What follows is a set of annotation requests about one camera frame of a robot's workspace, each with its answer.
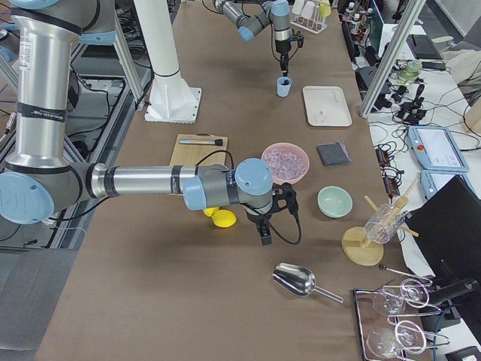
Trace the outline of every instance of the yellow lemon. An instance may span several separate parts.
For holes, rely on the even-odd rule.
[[[237,218],[232,212],[227,211],[226,209],[221,209],[213,214],[212,221],[213,224],[218,227],[227,228],[236,223]]]
[[[219,210],[219,207],[205,208],[204,214],[208,217],[212,217],[214,213]]]

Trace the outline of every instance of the blue cup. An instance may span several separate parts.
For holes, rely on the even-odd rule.
[[[292,79],[290,77],[277,78],[277,95],[283,98],[287,97],[291,89]]]

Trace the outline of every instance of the green object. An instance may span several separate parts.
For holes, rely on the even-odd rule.
[[[340,187],[327,186],[319,191],[317,205],[326,216],[340,218],[352,210],[352,198]]]
[[[411,60],[399,72],[399,84],[408,86],[418,78],[421,74],[422,63],[421,60]]]

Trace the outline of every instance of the black monitor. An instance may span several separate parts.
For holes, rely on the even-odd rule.
[[[421,208],[411,212],[407,225],[434,271],[434,283],[447,287],[473,278],[481,283],[481,201],[455,176]],[[452,298],[459,314],[481,342],[481,292]]]

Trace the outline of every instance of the metal scoop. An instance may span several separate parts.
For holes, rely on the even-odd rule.
[[[343,297],[316,286],[316,276],[314,276],[314,273],[312,273],[311,270],[305,267],[290,265],[288,263],[279,263],[274,269],[272,278],[296,296],[309,296],[312,292],[316,291],[321,295],[338,301],[339,303],[344,303]]]

